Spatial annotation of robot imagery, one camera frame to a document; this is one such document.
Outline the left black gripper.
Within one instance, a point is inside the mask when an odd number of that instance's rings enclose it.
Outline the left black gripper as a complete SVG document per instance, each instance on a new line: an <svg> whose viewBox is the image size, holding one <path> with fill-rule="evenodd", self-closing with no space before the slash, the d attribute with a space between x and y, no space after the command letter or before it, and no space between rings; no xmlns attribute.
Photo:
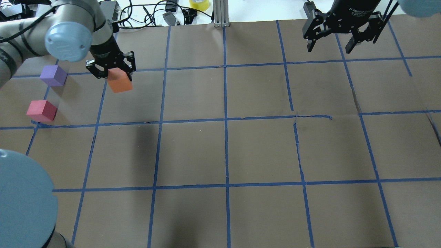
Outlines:
<svg viewBox="0 0 441 248"><path fill-rule="evenodd" d="M90 53L92 60L86 60L86 69L98 79L107 79L109 69L122 69L128 79L132 82L132 75L136 71L134 51L123 53L113 35L102 43L92 45Z"/></svg>

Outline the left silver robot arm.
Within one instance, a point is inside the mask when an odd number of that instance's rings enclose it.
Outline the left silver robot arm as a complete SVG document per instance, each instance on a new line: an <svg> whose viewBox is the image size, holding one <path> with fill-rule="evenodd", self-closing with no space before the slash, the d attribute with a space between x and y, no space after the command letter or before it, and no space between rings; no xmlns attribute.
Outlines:
<svg viewBox="0 0 441 248"><path fill-rule="evenodd" d="M1 86L29 58L52 55L77 62L98 79L120 69L127 82L136 71L134 52L120 50L117 22L106 19L96 0L53 0L40 16L1 23ZM72 248L56 231L58 199L46 170L31 157L1 149L1 247Z"/></svg>

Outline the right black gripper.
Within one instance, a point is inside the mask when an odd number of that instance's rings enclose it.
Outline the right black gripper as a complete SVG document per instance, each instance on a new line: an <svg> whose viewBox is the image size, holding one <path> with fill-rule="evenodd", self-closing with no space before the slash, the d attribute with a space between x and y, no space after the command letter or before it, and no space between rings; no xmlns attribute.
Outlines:
<svg viewBox="0 0 441 248"><path fill-rule="evenodd" d="M345 47L347 54L364 41L376 43L384 28L381 13L374 12L379 3L379 0L335 0L326 13L319 9L304 9L307 21L302 34L307 41L307 51L311 52L320 38L331 33L352 34ZM358 28L366 23L366 29L360 32Z"/></svg>

